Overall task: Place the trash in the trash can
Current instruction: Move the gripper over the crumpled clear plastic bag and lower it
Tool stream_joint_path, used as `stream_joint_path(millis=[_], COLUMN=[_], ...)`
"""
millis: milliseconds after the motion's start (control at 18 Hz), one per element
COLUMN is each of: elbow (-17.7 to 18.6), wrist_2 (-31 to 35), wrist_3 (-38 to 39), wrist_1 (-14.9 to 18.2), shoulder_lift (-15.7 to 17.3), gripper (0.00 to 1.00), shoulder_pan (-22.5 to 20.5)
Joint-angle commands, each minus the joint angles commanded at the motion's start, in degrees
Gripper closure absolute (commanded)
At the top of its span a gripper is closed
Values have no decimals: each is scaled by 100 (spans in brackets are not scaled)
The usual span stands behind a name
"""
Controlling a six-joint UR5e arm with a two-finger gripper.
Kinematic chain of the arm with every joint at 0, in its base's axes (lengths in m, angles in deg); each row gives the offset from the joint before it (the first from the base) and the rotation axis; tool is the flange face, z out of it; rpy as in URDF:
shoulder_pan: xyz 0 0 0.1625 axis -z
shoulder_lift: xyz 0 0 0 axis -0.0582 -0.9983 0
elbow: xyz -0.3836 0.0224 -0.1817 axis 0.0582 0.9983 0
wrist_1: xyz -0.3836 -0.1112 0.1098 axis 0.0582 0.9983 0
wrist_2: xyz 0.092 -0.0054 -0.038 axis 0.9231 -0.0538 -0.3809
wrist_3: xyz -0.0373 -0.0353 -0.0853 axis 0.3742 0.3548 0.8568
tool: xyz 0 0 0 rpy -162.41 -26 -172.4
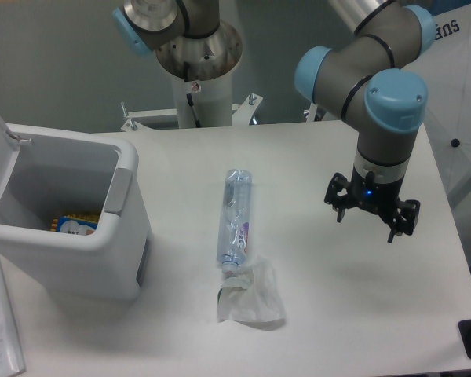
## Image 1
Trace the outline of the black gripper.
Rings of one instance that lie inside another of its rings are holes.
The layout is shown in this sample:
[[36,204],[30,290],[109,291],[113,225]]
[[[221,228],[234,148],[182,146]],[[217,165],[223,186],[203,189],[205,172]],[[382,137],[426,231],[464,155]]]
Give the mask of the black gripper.
[[341,223],[345,212],[354,207],[376,214],[382,220],[392,220],[388,243],[392,243],[395,236],[411,236],[418,224],[421,204],[416,199],[400,201],[405,167],[405,164],[355,163],[351,182],[340,173],[334,174],[324,202],[337,212],[337,223]]

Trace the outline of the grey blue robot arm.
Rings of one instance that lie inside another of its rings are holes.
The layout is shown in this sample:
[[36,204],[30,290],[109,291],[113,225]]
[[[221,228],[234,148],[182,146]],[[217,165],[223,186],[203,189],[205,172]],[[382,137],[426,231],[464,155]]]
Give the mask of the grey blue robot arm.
[[[352,176],[335,174],[325,201],[339,216],[357,207],[380,217],[391,236],[410,235],[420,204],[400,199],[428,98],[405,71],[435,38],[431,14],[395,1],[334,1],[354,35],[340,51],[310,49],[294,73],[296,90],[359,134]],[[232,72],[242,56],[238,32],[216,1],[126,1],[113,12],[139,55],[154,53],[173,81],[182,128],[232,124]]]

